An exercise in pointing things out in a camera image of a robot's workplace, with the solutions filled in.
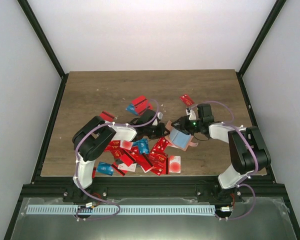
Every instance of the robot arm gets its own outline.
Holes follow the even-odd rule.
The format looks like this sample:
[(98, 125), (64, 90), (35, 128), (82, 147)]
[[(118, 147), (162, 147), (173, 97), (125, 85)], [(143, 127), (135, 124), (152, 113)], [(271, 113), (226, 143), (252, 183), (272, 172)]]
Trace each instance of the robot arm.
[(143, 136), (148, 136), (150, 139), (164, 137), (170, 132), (165, 128), (165, 125), (159, 122), (163, 114), (158, 112), (154, 121), (149, 124), (134, 128), (133, 125), (146, 124), (154, 118), (156, 112), (148, 109), (140, 118), (135, 118), (130, 122), (130, 126), (114, 125), (108, 121), (104, 121), (100, 116), (95, 116), (83, 128), (81, 128), (72, 138), (74, 149), (77, 148), (79, 142), (95, 127), (104, 123), (109, 123), (108, 126), (99, 128), (94, 132), (96, 137), (90, 135), (79, 147), (78, 159), (76, 160), (78, 166), (78, 180), (81, 186), (86, 189), (92, 184), (92, 173), (94, 170), (95, 162), (98, 157), (104, 152), (110, 141), (127, 141), (138, 140)]
[[(79, 142), (83, 137), (89, 133), (96, 126), (104, 124), (105, 121), (100, 116), (95, 116), (83, 128), (81, 128), (72, 138), (74, 149), (77, 148)], [(133, 127), (127, 126), (104, 126), (94, 132), (97, 137), (90, 135), (80, 146), (77, 159), (78, 180), (81, 186), (86, 189), (92, 184), (92, 173), (95, 166), (96, 159), (104, 152), (110, 141), (125, 140), (132, 141), (137, 131)]]
[[(218, 176), (218, 181), (223, 189), (235, 188), (254, 172), (255, 161), (239, 134), (231, 126), (215, 122), (210, 104), (197, 105), (197, 111), (198, 119), (192, 109), (187, 109), (187, 116), (180, 117), (172, 126), (185, 134), (202, 133), (208, 139), (228, 143), (231, 165)], [(238, 130), (251, 146), (258, 162), (258, 170), (269, 166), (270, 154), (258, 127), (240, 126)]]

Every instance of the blue object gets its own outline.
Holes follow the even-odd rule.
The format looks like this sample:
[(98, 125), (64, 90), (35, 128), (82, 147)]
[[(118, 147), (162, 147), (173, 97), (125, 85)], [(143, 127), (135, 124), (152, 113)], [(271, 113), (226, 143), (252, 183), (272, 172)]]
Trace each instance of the blue object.
[(170, 132), (169, 137), (174, 145), (182, 149), (186, 148), (189, 140), (191, 139), (191, 135), (184, 134), (183, 132), (178, 131), (175, 128)]
[(148, 139), (146, 138), (142, 138), (138, 141), (135, 141), (132, 146), (138, 146), (139, 149), (139, 153), (140, 154), (149, 154), (150, 150), (149, 150), (149, 145), (148, 145)]
[(130, 112), (130, 113), (132, 113), (132, 114), (134, 114), (134, 115), (137, 115), (137, 116), (139, 116), (139, 114), (136, 112), (136, 110), (135, 110), (135, 106), (131, 103), (131, 104), (129, 104), (129, 106), (127, 106), (126, 108), (125, 108), (125, 110), (127, 110), (128, 112)]
[(112, 176), (114, 174), (114, 169), (112, 168), (111, 164), (105, 163), (105, 162), (99, 162), (98, 167), (96, 168), (96, 171), (101, 174), (106, 174), (109, 176)]

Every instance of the metal frame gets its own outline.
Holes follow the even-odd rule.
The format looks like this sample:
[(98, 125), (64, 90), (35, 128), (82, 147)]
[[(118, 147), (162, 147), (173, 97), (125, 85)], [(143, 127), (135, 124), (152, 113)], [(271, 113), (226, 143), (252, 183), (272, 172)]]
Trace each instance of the metal frame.
[[(31, 179), (31, 184), (22, 187), (20, 197), (17, 201), (5, 240), (11, 239), (14, 226), (24, 198), (63, 198), (64, 202), (85, 203), (88, 197), (74, 185), (72, 177), (42, 177), (41, 170), (44, 164), (53, 128), (58, 115), (60, 103), (64, 94), (68, 75), (61, 67), (45, 33), (43, 32), (34, 12), (27, 0), (18, 0), (26, 17), (32, 25), (35, 33), (41, 41), (55, 69), (60, 75), (61, 82), (44, 135), (43, 143), (37, 159), (35, 170)], [(249, 51), (241, 69), (236, 73), (241, 88), (241, 92), (246, 104), (252, 125), (257, 126), (257, 120), (251, 107), (249, 96), (243, 81), (243, 75), (247, 71), (250, 63), (256, 55), (259, 47), (277, 18), (286, 0), (277, 0), (269, 16), (267, 17), (259, 35), (257, 36), (251, 50)], [(247, 179), (245, 183), (251, 185), (258, 197), (282, 197), (284, 203), (289, 208), (289, 217), (293, 224), (297, 239), (300, 239), (300, 227), (291, 206), (284, 184), (276, 183), (272, 168), (267, 167), (267, 175), (254, 176)], [(216, 200), (211, 193), (218, 190), (218, 176), (169, 176), (169, 177), (96, 177), (92, 185), (88, 188), (91, 193), (105, 193), (105, 198), (159, 198), (159, 197), (182, 197), (196, 198), (198, 202), (207, 202), (216, 206), (228, 205), (232, 199)], [(241, 197), (250, 197), (249, 189), (240, 189)]]

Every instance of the wooden table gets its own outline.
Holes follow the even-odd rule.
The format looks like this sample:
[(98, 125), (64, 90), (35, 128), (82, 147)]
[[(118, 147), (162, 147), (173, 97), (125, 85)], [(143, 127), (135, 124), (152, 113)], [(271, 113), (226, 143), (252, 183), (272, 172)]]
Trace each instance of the wooden table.
[[(188, 94), (196, 103), (209, 100), (224, 103), (233, 111), (235, 125), (251, 126), (234, 70), (71, 72), (41, 175), (73, 176), (75, 152), (72, 137), (102, 111), (115, 115), (118, 123), (125, 123), (135, 117), (126, 111), (126, 107), (131, 100), (145, 95), (159, 102), (162, 121), (166, 123), (185, 115), (185, 105), (179, 99), (183, 94)], [(225, 108), (216, 104), (212, 105), (212, 112), (216, 121), (231, 118)], [(156, 140), (150, 141), (149, 147), (155, 143)], [(171, 175), (218, 175), (231, 164), (228, 144), (214, 139), (199, 142), (197, 147), (189, 147), (187, 151), (168, 147), (166, 153), (181, 156), (181, 173)], [(114, 158), (105, 152), (96, 165), (99, 161), (111, 164)], [(158, 177), (151, 172), (144, 173), (139, 167), (127, 176)]]

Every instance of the white backdrop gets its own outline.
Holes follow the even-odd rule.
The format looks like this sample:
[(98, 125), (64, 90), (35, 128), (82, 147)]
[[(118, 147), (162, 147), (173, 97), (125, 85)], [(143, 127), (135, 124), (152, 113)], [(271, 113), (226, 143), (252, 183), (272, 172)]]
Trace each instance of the white backdrop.
[(31, 181), (60, 81), (18, 2), (0, 1), (0, 240)]
[(286, 1), (243, 78), (300, 225), (300, 0)]
[(275, 0), (29, 0), (64, 71), (240, 69)]

